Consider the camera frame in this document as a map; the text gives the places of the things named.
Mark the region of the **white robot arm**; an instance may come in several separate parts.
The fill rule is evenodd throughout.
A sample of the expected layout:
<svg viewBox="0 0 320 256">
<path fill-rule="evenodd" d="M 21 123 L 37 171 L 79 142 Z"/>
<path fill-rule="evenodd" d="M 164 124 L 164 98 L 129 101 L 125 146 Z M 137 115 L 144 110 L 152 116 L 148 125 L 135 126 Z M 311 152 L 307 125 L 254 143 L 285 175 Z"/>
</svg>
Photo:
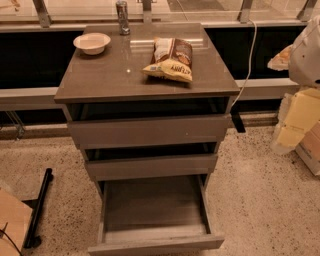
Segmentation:
<svg viewBox="0 0 320 256">
<path fill-rule="evenodd" d="M 284 95 L 278 112 L 271 149 L 283 155 L 294 150 L 320 120 L 320 15 L 312 18 L 267 67 L 287 70 L 289 79 L 300 86 L 295 94 Z"/>
</svg>

